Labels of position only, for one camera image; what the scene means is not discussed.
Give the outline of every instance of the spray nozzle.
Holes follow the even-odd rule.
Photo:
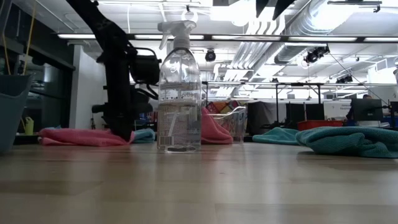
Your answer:
[[[162,43],[159,49],[162,50],[166,45],[169,36],[174,36],[174,48],[185,47],[189,49],[189,35],[196,28],[197,24],[193,21],[173,21],[161,22],[157,25],[157,30],[163,32]]]

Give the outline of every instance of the yellow stick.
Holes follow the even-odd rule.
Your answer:
[[[2,41],[4,43],[4,52],[6,53],[6,63],[7,63],[8,75],[12,75],[11,68],[10,68],[10,61],[8,61],[6,36],[4,34],[2,34]]]
[[[32,42],[32,33],[33,33],[33,25],[35,24],[35,15],[36,15],[36,1],[34,1],[33,5],[33,13],[32,13],[32,22],[30,23],[30,31],[29,31],[29,40],[27,42],[27,49],[26,49],[26,55],[25,55],[25,65],[24,65],[24,73],[26,73],[26,66],[27,66],[27,58],[29,55],[29,49],[30,49],[30,43]]]

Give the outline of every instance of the teal towel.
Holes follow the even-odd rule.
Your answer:
[[[141,129],[134,132],[132,143],[151,143],[155,141],[155,132],[152,129]]]
[[[274,128],[262,135],[253,136],[254,142],[269,143],[269,144],[286,144],[298,146],[295,135],[297,130],[287,128]]]
[[[297,142],[319,154],[398,158],[398,132],[367,127],[321,127],[296,134]]]

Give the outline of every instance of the pink towel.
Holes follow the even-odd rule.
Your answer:
[[[221,127],[206,108],[202,108],[201,143],[202,144],[232,144],[233,138],[225,128]],[[40,143],[44,146],[125,146],[134,140],[126,142],[111,131],[86,129],[43,129],[40,131]]]
[[[111,131],[85,130],[85,129],[43,129],[39,136],[40,143],[44,146],[125,146],[134,140],[126,142]]]
[[[201,143],[232,144],[233,138],[229,131],[221,127],[206,108],[201,109]]]

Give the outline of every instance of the table surface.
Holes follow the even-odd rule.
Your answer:
[[[396,224],[397,189],[396,160],[299,146],[16,146],[0,157],[0,223]]]

